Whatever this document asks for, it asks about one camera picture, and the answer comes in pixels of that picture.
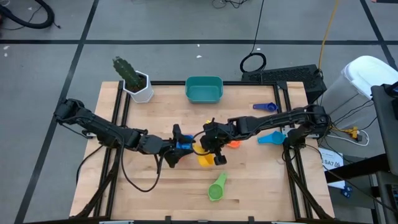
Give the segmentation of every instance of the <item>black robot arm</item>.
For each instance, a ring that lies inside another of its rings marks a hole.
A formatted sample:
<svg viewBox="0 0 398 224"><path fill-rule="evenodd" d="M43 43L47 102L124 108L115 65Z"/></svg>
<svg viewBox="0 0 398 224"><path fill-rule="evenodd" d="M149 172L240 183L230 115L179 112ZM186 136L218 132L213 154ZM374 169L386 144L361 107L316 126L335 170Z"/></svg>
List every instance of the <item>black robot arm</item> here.
<svg viewBox="0 0 398 224"><path fill-rule="evenodd" d="M79 100L68 99L61 102L54 112L59 124L78 124L87 131L96 134L100 144L110 147L164 156L171 168L174 168L181 157L192 151L177 149L177 143L191 143L191 139L181 134L180 126L173 126L173 138L162 139L148 134L147 130L117 126L86 109Z"/></svg>
<svg viewBox="0 0 398 224"><path fill-rule="evenodd" d="M309 134L324 134L330 119L322 106L308 105L292 111L279 113L261 118L242 116L230 118L226 124L213 120L203 125L205 135L200 143L206 152L215 154L215 164L226 163L225 156L221 155L221 148L231 141L247 140L263 130L282 127L291 124L300 124L300 127L289 131L284 144L289 147L303 147L305 137Z"/></svg>

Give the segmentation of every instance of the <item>orange toy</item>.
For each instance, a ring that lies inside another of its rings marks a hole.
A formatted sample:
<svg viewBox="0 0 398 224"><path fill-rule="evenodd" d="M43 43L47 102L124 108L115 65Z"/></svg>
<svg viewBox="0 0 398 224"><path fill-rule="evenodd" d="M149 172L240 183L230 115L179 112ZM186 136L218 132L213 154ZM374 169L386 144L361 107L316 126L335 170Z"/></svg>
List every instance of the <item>orange toy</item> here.
<svg viewBox="0 0 398 224"><path fill-rule="evenodd" d="M241 141L231 141L227 146L232 147L234 149L238 148L241 145Z"/></svg>

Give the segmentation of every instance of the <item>green plastic cup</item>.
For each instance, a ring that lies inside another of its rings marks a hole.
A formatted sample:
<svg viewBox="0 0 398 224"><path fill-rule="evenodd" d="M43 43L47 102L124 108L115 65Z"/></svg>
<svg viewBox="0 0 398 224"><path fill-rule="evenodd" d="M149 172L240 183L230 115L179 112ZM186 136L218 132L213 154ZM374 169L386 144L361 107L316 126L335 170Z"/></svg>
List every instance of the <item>green plastic cup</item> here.
<svg viewBox="0 0 398 224"><path fill-rule="evenodd" d="M226 181L226 173L223 172L220 174L216 182L210 185L207 194L209 195L209 199L214 202L217 201L221 198L223 198L224 195L224 184Z"/></svg>

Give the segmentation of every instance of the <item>plastic bowl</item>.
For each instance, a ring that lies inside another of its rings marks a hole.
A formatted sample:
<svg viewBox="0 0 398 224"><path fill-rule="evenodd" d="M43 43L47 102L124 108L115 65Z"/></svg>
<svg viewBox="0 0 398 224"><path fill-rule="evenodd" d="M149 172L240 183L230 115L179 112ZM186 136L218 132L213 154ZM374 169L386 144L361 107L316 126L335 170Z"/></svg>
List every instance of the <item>plastic bowl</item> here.
<svg viewBox="0 0 398 224"><path fill-rule="evenodd" d="M191 103L218 103L223 96L223 80L220 77L189 77L185 82L185 94Z"/></svg>

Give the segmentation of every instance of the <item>white cable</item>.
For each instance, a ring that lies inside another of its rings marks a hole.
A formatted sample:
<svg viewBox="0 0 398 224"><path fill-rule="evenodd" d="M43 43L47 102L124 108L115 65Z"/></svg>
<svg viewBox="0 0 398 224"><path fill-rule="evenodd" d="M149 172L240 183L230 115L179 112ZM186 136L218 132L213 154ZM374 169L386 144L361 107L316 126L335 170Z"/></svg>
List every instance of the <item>white cable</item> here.
<svg viewBox="0 0 398 224"><path fill-rule="evenodd" d="M359 131L362 131L363 133L365 133L365 135L366 135L366 140L367 140L367 143L366 143L366 144L360 144L360 143L358 143L358 142L354 142L354 141L352 141L352 140L349 140L349 139L346 139L346 138L343 138L343 137L340 137L340 136L332 136L332 135L330 135L330 134L328 134L328 137L332 137L332 138L337 138L337 139L341 139L341 140L344 140L344 141L348 141L348 142L351 142L351 143L353 143L353 144L355 144L355 145L357 145L357 146L368 146L369 142L371 141L370 138L369 138L369 135L368 135L367 132L364 131L364 130L359 130Z"/></svg>
<svg viewBox="0 0 398 224"><path fill-rule="evenodd" d="M0 0L0 2L3 2L3 1L7 1L7 3L5 3L4 5L2 3L0 3L2 7L6 7L10 4L10 0Z"/></svg>

